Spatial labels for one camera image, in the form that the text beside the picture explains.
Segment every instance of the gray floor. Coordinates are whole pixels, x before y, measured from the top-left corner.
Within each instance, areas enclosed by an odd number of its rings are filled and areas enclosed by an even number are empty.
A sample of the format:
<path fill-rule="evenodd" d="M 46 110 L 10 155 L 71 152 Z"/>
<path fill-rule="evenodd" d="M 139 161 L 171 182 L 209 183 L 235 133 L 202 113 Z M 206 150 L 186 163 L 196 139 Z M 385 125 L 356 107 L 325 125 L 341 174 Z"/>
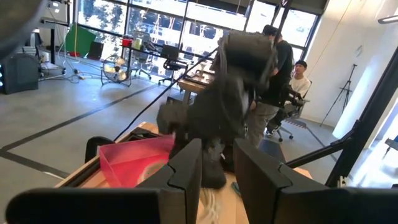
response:
<path fill-rule="evenodd" d="M 99 74 L 97 69 L 81 63 L 72 63 L 72 66 L 86 72 L 88 79 L 77 84 L 46 80 L 40 82 L 38 90 L 0 95 L 1 211 L 15 194 L 35 187 L 52 187 L 79 168 L 87 139 L 92 136 L 113 139 L 165 89 L 157 85 L 158 78 L 150 82 L 146 76 L 134 79 L 129 88 L 118 84 L 101 86 L 98 79 L 90 79 L 87 74 Z M 160 103 L 175 93 L 178 90 L 166 93 L 132 126 L 142 121 L 154 123 Z M 288 134 L 282 133 L 284 141 L 280 146 L 287 161 L 336 140 L 331 135 L 332 127 L 302 121 L 316 137 L 307 129 L 283 123 L 283 127 L 294 134 L 290 140 Z M 388 156 L 393 154 L 398 152 L 391 151 Z M 302 168 L 309 170 L 316 181 L 325 183 L 337 157 L 327 156 Z"/>

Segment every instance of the black floor line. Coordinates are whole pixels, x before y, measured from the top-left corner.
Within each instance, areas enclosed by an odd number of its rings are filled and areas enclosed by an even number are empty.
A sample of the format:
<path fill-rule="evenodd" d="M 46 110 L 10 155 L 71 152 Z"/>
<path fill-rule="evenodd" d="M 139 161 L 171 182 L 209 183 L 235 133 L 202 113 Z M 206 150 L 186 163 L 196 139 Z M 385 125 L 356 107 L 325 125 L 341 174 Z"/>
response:
<path fill-rule="evenodd" d="M 307 127 L 307 130 L 311 133 L 311 135 L 319 142 L 319 144 L 321 144 L 322 147 L 325 147 L 325 144 L 323 142 L 321 142 L 321 140 L 318 138 L 318 136 L 316 136 L 309 127 Z M 330 154 L 331 158 L 337 162 L 337 158 L 335 155 Z M 348 178 L 351 179 L 352 181 L 354 180 L 354 177 L 351 174 L 348 174 Z"/>
<path fill-rule="evenodd" d="M 18 146 L 20 146 L 20 145 L 23 145 L 23 144 L 25 144 L 25 143 L 27 143 L 27 142 L 30 142 L 30 141 L 32 141 L 32 140 L 35 140 L 35 139 L 37 139 L 37 138 L 39 138 L 39 137 L 41 137 L 41 136 L 43 136 L 43 135 L 45 135 L 45 134 L 51 133 L 51 132 L 53 132 L 53 131 L 55 131 L 55 130 L 57 130 L 57 129 L 60 129 L 60 128 L 66 126 L 66 125 L 72 124 L 72 123 L 74 123 L 74 122 L 76 122 L 76 121 L 78 121 L 78 120 L 81 120 L 81 119 L 86 118 L 86 117 L 88 117 L 88 116 L 90 116 L 90 115 L 93 115 L 93 114 L 95 114 L 95 113 L 97 113 L 97 112 L 100 112 L 100 111 L 102 111 L 102 110 L 104 110 L 104 109 L 106 109 L 106 108 L 109 108 L 110 106 L 113 106 L 113 105 L 115 105 L 116 103 L 120 103 L 120 102 L 122 102 L 123 100 L 126 100 L 126 99 L 128 99 L 128 98 L 130 98 L 130 97 L 132 97 L 132 96 L 135 96 L 135 95 L 137 95 L 137 94 L 143 93 L 143 92 L 145 92 L 145 91 L 151 90 L 151 89 L 156 88 L 156 87 L 158 87 L 158 84 L 151 85 L 151 86 L 149 86 L 149 87 L 147 87 L 147 88 L 144 88 L 144 89 L 142 89 L 142 90 L 139 90 L 139 91 L 137 91 L 137 92 L 135 92 L 135 93 L 131 93 L 130 95 L 127 95 L 127 96 L 125 96 L 125 97 L 123 97 L 123 98 L 120 98 L 120 99 L 118 99 L 118 100 L 112 101 L 112 102 L 107 103 L 107 104 L 105 104 L 105 105 L 103 105 L 103 106 L 97 107 L 97 108 L 95 108 L 95 109 L 93 109 L 93 110 L 91 110 L 91 111 L 89 111 L 89 112 L 87 112 L 87 113 L 84 113 L 84 114 L 82 114 L 82 115 L 79 115 L 79 116 L 77 116 L 77 117 L 74 117 L 74 118 L 72 118 L 72 119 L 69 119 L 69 120 L 67 120 L 67 121 L 64 121 L 64 122 L 62 122 L 62 123 L 59 123 L 59 124 L 57 124 L 57 125 L 55 125 L 55 126 L 52 126 L 51 128 L 47 128 L 47 129 L 45 129 L 45 130 L 43 130 L 43 131 L 37 132 L 37 133 L 35 133 L 35 134 L 32 134 L 31 136 L 27 136 L 26 138 L 23 138 L 23 139 L 20 139 L 20 140 L 18 140 L 18 141 L 16 141 L 16 142 L 10 143 L 10 144 L 8 144 L 8 145 L 6 145 L 6 146 L 3 146 L 3 147 L 0 149 L 0 152 L 7 152 L 7 151 L 9 151 L 9 150 L 11 150 L 11 149 L 14 149 L 15 147 L 18 147 Z"/>
<path fill-rule="evenodd" d="M 64 172 L 64 171 L 58 170 L 56 168 L 41 164 L 39 162 L 33 161 L 31 159 L 27 159 L 27 158 L 22 157 L 22 156 L 18 156 L 16 154 L 11 153 L 11 152 L 1 152 L 0 156 L 5 158 L 5 159 L 8 159 L 10 161 L 16 162 L 16 163 L 18 163 L 20 165 L 30 167 L 32 169 L 38 170 L 38 171 L 43 172 L 43 173 L 56 175 L 56 176 L 61 177 L 61 178 L 67 178 L 70 175 L 67 172 Z"/>

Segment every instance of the tripod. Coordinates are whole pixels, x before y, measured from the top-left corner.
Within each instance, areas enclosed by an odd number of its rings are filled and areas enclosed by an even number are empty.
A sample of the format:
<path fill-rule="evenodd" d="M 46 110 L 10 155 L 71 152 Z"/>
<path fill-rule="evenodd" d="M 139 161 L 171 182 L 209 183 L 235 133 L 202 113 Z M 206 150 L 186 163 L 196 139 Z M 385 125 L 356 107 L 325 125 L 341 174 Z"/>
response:
<path fill-rule="evenodd" d="M 322 125 L 323 125 L 323 122 L 325 122 L 326 117 L 329 115 L 331 109 L 332 109 L 332 108 L 334 107 L 334 105 L 336 104 L 338 98 L 340 98 L 341 94 L 342 94 L 344 91 L 346 91 L 346 97 L 345 97 L 344 103 L 343 103 L 343 112 L 344 112 L 344 109 L 346 108 L 346 106 L 347 106 L 347 104 L 348 104 L 349 93 L 350 93 L 350 91 L 351 91 L 351 90 L 349 89 L 350 86 L 351 86 L 351 77 L 353 76 L 354 69 L 355 69 L 355 67 L 357 67 L 357 66 L 358 66 L 358 65 L 353 64 L 353 69 L 351 70 L 351 74 L 349 75 L 349 78 L 348 78 L 346 84 L 344 85 L 343 88 L 340 87 L 340 88 L 341 88 L 340 93 L 338 94 L 336 100 L 335 100 L 335 101 L 333 102 L 333 104 L 331 105 L 331 107 L 330 107 L 328 113 L 326 114 L 325 118 L 322 120 L 322 123 L 320 124 L 320 126 L 322 126 Z"/>

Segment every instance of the pink plastic container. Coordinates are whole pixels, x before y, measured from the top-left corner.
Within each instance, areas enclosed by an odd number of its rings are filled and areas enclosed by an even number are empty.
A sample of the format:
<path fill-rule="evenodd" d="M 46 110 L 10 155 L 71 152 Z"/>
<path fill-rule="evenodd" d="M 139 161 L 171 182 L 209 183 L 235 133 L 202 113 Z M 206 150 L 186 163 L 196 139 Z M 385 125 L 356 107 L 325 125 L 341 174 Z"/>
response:
<path fill-rule="evenodd" d="M 135 187 L 169 160 L 173 136 L 101 146 L 99 161 L 110 187 Z"/>

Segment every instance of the table leg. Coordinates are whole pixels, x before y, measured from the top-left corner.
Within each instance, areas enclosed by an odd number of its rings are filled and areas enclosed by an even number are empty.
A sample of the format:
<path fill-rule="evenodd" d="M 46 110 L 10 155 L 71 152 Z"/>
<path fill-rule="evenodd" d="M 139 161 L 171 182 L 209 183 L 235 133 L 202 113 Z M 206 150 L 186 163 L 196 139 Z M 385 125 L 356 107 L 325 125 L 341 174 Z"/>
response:
<path fill-rule="evenodd" d="M 50 53 L 51 53 L 51 64 L 55 65 L 55 29 L 51 29 L 50 33 Z"/>
<path fill-rule="evenodd" d="M 190 98 L 190 97 L 191 97 L 191 92 L 185 90 L 184 99 L 182 100 L 182 103 L 183 103 L 184 105 L 189 105 L 189 98 Z"/>
<path fill-rule="evenodd" d="M 131 48 L 129 47 L 129 58 L 127 60 L 127 75 L 131 78 L 130 64 L 131 64 Z"/>

